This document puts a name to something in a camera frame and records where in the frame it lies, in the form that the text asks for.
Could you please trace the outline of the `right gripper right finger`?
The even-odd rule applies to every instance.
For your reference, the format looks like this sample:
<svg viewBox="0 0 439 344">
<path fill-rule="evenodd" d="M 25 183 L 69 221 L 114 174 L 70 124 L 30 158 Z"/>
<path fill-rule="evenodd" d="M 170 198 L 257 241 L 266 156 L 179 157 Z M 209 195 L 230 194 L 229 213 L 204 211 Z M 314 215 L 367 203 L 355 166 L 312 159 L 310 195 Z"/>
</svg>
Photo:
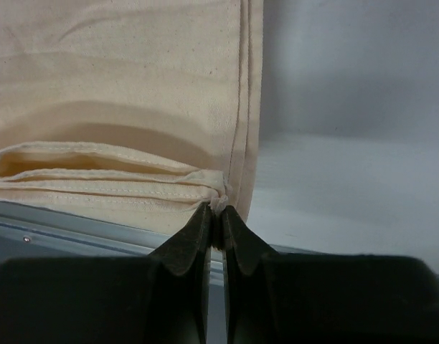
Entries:
<svg viewBox="0 0 439 344">
<path fill-rule="evenodd" d="M 439 343 L 439 279 L 420 259 L 280 253 L 221 215 L 229 343 Z"/>
</svg>

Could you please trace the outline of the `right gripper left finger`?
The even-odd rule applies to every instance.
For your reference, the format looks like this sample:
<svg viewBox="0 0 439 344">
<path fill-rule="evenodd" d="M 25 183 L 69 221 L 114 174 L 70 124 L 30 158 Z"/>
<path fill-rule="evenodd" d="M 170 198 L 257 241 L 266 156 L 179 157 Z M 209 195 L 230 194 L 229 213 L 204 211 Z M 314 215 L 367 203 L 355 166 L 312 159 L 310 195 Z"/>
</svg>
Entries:
<svg viewBox="0 0 439 344">
<path fill-rule="evenodd" d="M 0 343 L 204 343 L 212 220 L 200 205 L 142 257 L 0 264 Z"/>
</svg>

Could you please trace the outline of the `beige cloth wrap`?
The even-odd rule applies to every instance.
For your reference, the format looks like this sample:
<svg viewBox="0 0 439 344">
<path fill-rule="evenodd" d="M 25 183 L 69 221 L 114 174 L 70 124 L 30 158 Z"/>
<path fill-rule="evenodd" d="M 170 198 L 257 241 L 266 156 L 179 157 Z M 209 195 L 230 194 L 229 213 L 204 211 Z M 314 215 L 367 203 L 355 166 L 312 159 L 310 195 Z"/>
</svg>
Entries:
<svg viewBox="0 0 439 344">
<path fill-rule="evenodd" d="M 261 1 L 0 1 L 0 201 L 164 234 L 246 218 Z"/>
</svg>

